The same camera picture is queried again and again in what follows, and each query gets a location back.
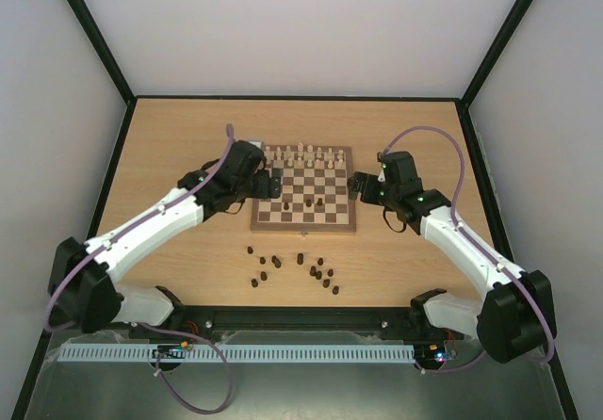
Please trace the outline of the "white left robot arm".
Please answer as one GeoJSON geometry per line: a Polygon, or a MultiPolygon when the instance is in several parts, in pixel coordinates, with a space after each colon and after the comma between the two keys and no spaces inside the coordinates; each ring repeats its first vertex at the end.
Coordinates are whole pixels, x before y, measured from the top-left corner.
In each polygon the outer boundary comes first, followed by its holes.
{"type": "Polygon", "coordinates": [[[258,142],[230,139],[222,156],[188,172],[155,205],[122,226],[83,243],[69,237],[56,249],[43,327],[55,331],[54,311],[64,328],[92,333],[111,323],[161,326],[180,307],[168,289],[139,288],[122,278],[171,238],[196,227],[235,203],[270,199],[280,193],[258,142]]]}

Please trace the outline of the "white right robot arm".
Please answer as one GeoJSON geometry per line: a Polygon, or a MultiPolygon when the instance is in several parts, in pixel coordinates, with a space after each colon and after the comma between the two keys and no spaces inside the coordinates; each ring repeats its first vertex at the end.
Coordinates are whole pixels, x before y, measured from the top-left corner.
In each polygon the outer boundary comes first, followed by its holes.
{"type": "Polygon", "coordinates": [[[393,212],[416,234],[431,242],[458,267],[481,299],[434,295],[411,313],[413,330],[424,337],[441,328],[477,338],[486,353],[507,363],[536,348],[542,363],[555,354],[555,311],[546,275],[527,272],[490,247],[456,215],[454,202],[436,189],[426,190],[415,177],[402,184],[382,175],[354,173],[349,196],[393,212]]]}

